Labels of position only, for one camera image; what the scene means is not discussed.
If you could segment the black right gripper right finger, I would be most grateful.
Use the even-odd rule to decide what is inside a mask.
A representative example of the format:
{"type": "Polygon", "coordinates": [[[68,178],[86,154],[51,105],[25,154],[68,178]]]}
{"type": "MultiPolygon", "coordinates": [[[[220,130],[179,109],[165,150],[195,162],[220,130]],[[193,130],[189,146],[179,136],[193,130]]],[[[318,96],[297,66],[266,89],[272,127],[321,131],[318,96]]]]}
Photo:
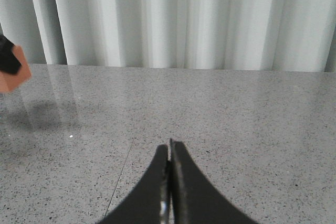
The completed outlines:
{"type": "Polygon", "coordinates": [[[175,223],[256,223],[211,184],[183,142],[170,140],[170,147],[175,223]]]}

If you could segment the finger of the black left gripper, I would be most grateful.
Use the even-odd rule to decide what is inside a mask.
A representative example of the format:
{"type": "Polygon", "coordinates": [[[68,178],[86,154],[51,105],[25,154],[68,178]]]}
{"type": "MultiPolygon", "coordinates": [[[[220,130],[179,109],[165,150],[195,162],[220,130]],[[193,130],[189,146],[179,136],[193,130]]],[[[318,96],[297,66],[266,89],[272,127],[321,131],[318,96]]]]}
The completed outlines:
{"type": "Polygon", "coordinates": [[[0,46],[0,68],[1,72],[8,74],[17,74],[21,68],[21,63],[13,54],[14,44],[4,35],[1,35],[0,46]]]}

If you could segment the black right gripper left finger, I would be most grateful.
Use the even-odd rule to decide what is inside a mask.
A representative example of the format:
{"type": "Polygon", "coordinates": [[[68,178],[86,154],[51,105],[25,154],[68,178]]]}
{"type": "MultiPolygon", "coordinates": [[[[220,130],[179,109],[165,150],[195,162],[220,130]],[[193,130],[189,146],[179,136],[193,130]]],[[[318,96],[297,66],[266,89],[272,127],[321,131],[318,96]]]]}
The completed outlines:
{"type": "Polygon", "coordinates": [[[168,146],[159,145],[136,186],[100,223],[168,223],[169,186],[168,146]]]}

